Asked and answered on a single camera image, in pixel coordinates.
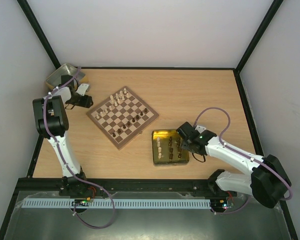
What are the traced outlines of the wooden chess board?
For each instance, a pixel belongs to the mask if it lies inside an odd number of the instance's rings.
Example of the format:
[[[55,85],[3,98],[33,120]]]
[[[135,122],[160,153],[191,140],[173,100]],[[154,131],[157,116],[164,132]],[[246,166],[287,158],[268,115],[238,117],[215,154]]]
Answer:
[[[128,86],[123,86],[86,115],[121,150],[143,132],[159,114]]]

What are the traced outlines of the gold tin lid tray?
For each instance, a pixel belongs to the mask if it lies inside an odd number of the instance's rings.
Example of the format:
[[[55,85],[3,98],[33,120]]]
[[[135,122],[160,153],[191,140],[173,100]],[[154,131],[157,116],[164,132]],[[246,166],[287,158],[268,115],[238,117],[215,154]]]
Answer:
[[[151,138],[152,160],[155,166],[178,166],[189,163],[189,153],[182,149],[182,139],[176,130],[154,130]]]

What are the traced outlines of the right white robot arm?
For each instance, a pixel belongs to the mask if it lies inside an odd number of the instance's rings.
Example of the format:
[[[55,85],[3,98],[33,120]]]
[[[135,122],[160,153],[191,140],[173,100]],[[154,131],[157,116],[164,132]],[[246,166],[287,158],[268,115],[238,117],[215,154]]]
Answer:
[[[285,200],[292,183],[281,162],[274,155],[262,156],[244,151],[203,126],[182,124],[176,132],[182,139],[182,148],[203,157],[224,161],[240,171],[223,171],[208,183],[208,191],[219,196],[224,191],[239,192],[254,197],[261,205],[272,209]]]

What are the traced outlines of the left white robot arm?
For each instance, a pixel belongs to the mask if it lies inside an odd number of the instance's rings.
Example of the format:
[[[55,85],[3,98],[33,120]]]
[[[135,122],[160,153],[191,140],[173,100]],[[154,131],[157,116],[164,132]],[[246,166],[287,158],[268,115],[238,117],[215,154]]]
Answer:
[[[85,95],[88,85],[78,84],[76,76],[64,74],[61,83],[47,96],[32,101],[35,127],[40,136],[51,144],[62,170],[61,193],[84,196],[96,193],[87,181],[68,139],[69,120],[65,105],[89,108],[92,98]]]

